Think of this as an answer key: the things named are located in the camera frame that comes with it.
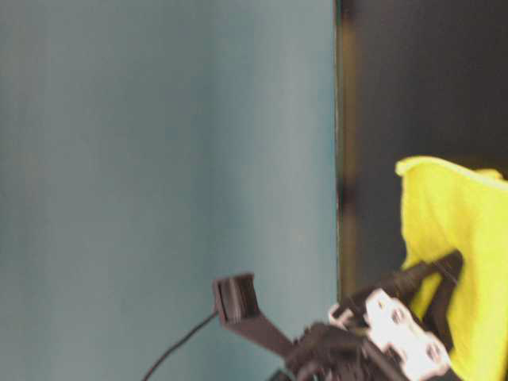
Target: wire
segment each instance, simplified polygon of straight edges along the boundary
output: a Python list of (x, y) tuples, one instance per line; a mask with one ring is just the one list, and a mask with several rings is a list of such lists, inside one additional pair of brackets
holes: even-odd
[(209, 317), (207, 317), (205, 320), (203, 320), (201, 323), (196, 325), (193, 329), (189, 331), (187, 335), (182, 337), (180, 340), (178, 340), (176, 343), (174, 343), (171, 347), (169, 347), (166, 352), (162, 354), (161, 357), (152, 365), (150, 369), (146, 372), (144, 375), (142, 381), (147, 381), (150, 376), (153, 374), (154, 371), (164, 362), (164, 360), (167, 359), (169, 355), (171, 355), (174, 351), (176, 351), (178, 348), (180, 348), (182, 345), (184, 345), (187, 340), (189, 340), (191, 337), (194, 336), (196, 332), (198, 332), (201, 328), (203, 328), (205, 325), (210, 323), (212, 319), (214, 319), (218, 315), (218, 312), (215, 310)]

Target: black plastic part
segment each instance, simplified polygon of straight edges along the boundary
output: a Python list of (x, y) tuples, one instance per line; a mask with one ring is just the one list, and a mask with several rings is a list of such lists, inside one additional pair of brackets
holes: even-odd
[(216, 307), (222, 324), (237, 323), (260, 315), (253, 274), (214, 281)]
[(367, 357), (372, 360), (372, 363), (374, 363), (390, 381), (409, 381), (400, 371), (400, 368), (393, 365), (371, 341), (364, 339), (362, 349)]
[(346, 310), (351, 310), (355, 316), (362, 317), (365, 314), (365, 300), (378, 288), (382, 288), (392, 298), (402, 301), (412, 298), (420, 288), (422, 280), (433, 272), (436, 272), (436, 268), (425, 262), (415, 264), (404, 271), (396, 271), (374, 285), (347, 297), (332, 315), (339, 318)]
[(462, 379), (456, 375), (452, 369), (449, 369), (445, 375), (438, 375), (431, 378), (429, 381), (462, 381)]
[(446, 350), (450, 351), (453, 348), (453, 339), (447, 313), (462, 270), (462, 255), (458, 251), (454, 252), (433, 265), (441, 275), (441, 282), (422, 320), (425, 327), (439, 337)]
[(253, 278), (253, 274), (242, 274), (214, 281), (215, 306), (221, 324), (284, 358), (293, 344), (261, 313)]
[(334, 374), (333, 380), (364, 381), (363, 369), (357, 363), (361, 343), (361, 338), (349, 331), (315, 323), (286, 358), (286, 369), (297, 381), (307, 381), (313, 375), (322, 377), (327, 371)]

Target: dark background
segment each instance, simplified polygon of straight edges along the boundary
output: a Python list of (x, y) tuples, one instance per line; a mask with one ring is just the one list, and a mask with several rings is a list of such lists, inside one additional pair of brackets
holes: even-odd
[(508, 3), (344, 0), (339, 27), (341, 293), (403, 261), (395, 163), (508, 174)]

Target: yellow cloth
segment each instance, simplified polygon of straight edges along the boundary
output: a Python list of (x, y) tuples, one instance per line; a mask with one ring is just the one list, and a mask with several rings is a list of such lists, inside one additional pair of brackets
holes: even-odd
[[(457, 248), (464, 267), (448, 310), (452, 368), (464, 380), (504, 379), (508, 358), (508, 182), (425, 156), (397, 163), (402, 176), (403, 267)], [(421, 318), (439, 275), (411, 306)]]

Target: screw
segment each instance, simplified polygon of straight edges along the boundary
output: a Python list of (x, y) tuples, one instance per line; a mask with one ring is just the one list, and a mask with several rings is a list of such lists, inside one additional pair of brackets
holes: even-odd
[(400, 310), (399, 308), (398, 309), (395, 309), (392, 313), (391, 313), (391, 320), (393, 320), (393, 322), (395, 324), (400, 324), (404, 318), (406, 317), (406, 315), (404, 314), (404, 312), (402, 312), (402, 310)]
[(441, 361), (441, 351), (439, 350), (437, 345), (435, 345), (435, 344), (429, 344), (429, 346), (427, 347), (426, 353), (427, 353), (427, 356), (434, 363), (438, 363), (439, 361)]

